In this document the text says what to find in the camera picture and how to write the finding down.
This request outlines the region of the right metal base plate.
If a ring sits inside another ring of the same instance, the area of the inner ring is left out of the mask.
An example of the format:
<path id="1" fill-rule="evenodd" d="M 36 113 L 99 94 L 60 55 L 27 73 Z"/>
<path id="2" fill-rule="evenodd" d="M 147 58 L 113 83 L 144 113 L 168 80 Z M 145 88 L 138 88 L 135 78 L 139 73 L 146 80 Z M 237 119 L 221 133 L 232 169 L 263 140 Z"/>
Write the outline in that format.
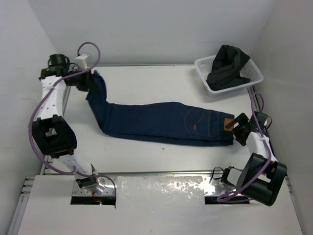
<path id="1" fill-rule="evenodd" d="M 234 187 L 225 185 L 220 179 L 213 179 L 209 176 L 203 176 L 203 192 L 206 196 L 220 196 L 227 192 L 235 191 Z"/>

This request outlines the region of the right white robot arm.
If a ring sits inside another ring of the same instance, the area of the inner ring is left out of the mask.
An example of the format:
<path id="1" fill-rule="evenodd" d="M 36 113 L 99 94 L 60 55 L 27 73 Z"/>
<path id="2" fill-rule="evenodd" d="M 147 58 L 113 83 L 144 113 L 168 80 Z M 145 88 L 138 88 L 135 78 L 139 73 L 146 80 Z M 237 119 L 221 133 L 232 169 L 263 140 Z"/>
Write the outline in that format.
<path id="1" fill-rule="evenodd" d="M 241 113 L 236 118 L 224 119 L 224 129 L 231 131 L 240 145 L 248 146 L 251 156 L 243 169 L 230 166 L 222 170 L 221 176 L 212 173 L 211 181 L 233 190 L 221 196 L 218 202 L 237 202 L 228 199 L 236 192 L 266 206 L 272 206 L 276 201 L 287 174 L 287 166 L 277 161 L 270 148 L 266 136 L 268 118 L 266 114 L 255 112 L 251 118 Z"/>

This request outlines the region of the white plastic basket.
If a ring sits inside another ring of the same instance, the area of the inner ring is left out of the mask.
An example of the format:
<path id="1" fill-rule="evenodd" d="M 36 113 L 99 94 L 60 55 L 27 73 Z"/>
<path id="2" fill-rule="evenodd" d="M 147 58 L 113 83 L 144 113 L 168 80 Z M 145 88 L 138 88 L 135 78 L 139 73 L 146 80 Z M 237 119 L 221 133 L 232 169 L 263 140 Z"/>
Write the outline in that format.
<path id="1" fill-rule="evenodd" d="M 253 62 L 252 59 L 249 59 L 249 61 L 245 64 L 245 66 L 240 70 L 240 76 L 249 78 L 250 79 L 249 83 L 232 87 L 232 88 L 219 90 L 219 91 L 214 91 L 208 86 L 207 76 L 212 71 L 212 65 L 213 65 L 213 61 L 215 57 L 216 55 L 212 55 L 212 56 L 197 59 L 194 62 L 196 71 L 201 81 L 203 82 L 204 86 L 206 87 L 206 90 L 210 97 L 218 97 L 221 95 L 232 94 L 232 93 L 241 91 L 243 89 L 250 88 L 253 85 L 263 82 L 264 80 L 264 76 L 262 75 L 259 68 L 256 66 L 256 64 Z"/>

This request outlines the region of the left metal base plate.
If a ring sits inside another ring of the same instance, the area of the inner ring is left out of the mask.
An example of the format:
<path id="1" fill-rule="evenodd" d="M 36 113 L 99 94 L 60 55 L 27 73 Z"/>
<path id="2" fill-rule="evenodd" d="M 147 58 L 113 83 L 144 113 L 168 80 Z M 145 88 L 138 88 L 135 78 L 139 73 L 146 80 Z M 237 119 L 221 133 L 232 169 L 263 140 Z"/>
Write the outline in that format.
<path id="1" fill-rule="evenodd" d="M 115 196 L 116 187 L 103 177 L 77 179 L 74 183 L 72 196 Z"/>

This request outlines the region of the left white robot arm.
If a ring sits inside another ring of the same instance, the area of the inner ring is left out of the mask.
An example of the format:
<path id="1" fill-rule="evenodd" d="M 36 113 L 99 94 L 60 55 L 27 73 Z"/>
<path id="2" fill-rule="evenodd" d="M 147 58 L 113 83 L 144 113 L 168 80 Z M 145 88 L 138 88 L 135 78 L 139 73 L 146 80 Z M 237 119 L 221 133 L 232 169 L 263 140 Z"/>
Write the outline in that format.
<path id="1" fill-rule="evenodd" d="M 63 54 L 49 57 L 48 66 L 42 69 L 42 104 L 36 117 L 31 122 L 31 136 L 44 156 L 50 156 L 62 162 L 73 174 L 79 188 L 95 192 L 100 188 L 96 179 L 96 170 L 75 153 L 77 138 L 74 131 L 64 119 L 67 95 L 71 87 L 80 91 L 96 91 L 91 72 L 82 74 L 88 68 L 89 55 L 82 54 L 70 62 Z"/>

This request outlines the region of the metal base plate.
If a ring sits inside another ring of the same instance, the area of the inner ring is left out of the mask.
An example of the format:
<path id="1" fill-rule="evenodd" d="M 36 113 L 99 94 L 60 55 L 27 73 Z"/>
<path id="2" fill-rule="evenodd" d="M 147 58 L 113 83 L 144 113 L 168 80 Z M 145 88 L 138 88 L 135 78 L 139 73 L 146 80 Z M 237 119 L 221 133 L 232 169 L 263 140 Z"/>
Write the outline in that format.
<path id="1" fill-rule="evenodd" d="M 235 191 L 234 187 L 225 185 L 220 179 L 213 179 L 209 176 L 203 176 L 203 192 L 206 196 L 220 196 L 227 192 Z"/>
<path id="2" fill-rule="evenodd" d="M 115 196 L 116 187 L 103 177 L 77 179 L 74 183 L 72 196 Z"/>

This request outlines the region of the dark blue denim trousers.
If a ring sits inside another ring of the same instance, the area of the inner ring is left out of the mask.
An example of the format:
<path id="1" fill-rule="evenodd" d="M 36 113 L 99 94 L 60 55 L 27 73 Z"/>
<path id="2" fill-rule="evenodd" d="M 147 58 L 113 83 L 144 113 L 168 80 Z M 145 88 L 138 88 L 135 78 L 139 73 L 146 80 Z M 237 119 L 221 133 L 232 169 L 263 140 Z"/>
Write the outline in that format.
<path id="1" fill-rule="evenodd" d="M 187 146 L 229 146 L 232 131 L 225 121 L 234 115 L 179 102 L 122 105 L 107 102 L 103 77 L 95 72 L 99 90 L 89 92 L 86 100 L 101 131 L 111 137 Z"/>

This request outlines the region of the black trousers in basket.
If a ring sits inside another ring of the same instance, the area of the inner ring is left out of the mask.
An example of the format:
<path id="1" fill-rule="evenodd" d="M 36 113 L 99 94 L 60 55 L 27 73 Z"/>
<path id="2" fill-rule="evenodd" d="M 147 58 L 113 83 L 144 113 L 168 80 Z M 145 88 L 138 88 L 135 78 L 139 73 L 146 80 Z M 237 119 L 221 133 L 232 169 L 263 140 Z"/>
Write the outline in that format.
<path id="1" fill-rule="evenodd" d="M 249 83 L 249 78 L 240 75 L 249 60 L 250 56 L 238 47 L 222 45 L 213 61 L 211 73 L 207 76 L 210 89 L 220 91 Z"/>

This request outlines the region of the aluminium table frame rail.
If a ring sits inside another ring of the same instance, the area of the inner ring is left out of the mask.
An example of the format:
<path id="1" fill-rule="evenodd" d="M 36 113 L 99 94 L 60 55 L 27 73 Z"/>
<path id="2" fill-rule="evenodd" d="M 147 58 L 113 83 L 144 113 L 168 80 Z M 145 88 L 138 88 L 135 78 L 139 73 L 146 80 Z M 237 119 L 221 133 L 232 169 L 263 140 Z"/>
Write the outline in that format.
<path id="1" fill-rule="evenodd" d="M 259 124 L 259 121 L 256 117 L 256 113 L 257 111 L 255 111 L 255 107 L 258 106 L 256 100 L 256 96 L 259 96 L 261 99 L 261 103 L 262 106 L 259 107 L 259 113 L 263 112 L 263 108 L 264 108 L 264 99 L 261 96 L 260 93 L 258 92 L 253 92 L 250 95 L 250 103 L 251 103 L 251 110 L 252 110 L 252 116 L 250 119 L 250 130 L 251 132 L 254 132 L 254 134 L 249 134 L 248 136 L 248 143 L 252 143 L 252 141 L 254 142 L 253 145 L 248 145 L 249 150 L 252 149 L 252 152 L 259 154 L 258 150 L 261 151 L 261 153 L 265 154 L 264 158 L 266 159 L 265 165 L 261 167 L 260 170 L 257 171 L 256 175 L 254 176 L 254 178 L 258 178 L 261 174 L 263 174 L 265 172 L 265 169 L 268 167 L 268 165 L 270 164 L 270 162 L 272 160 L 274 160 L 275 162 L 277 161 L 277 159 L 275 158 L 275 156 L 273 155 L 272 149 L 270 147 L 269 144 L 269 137 L 266 136 L 266 132 L 267 129 L 265 127 L 261 127 L 261 125 Z"/>

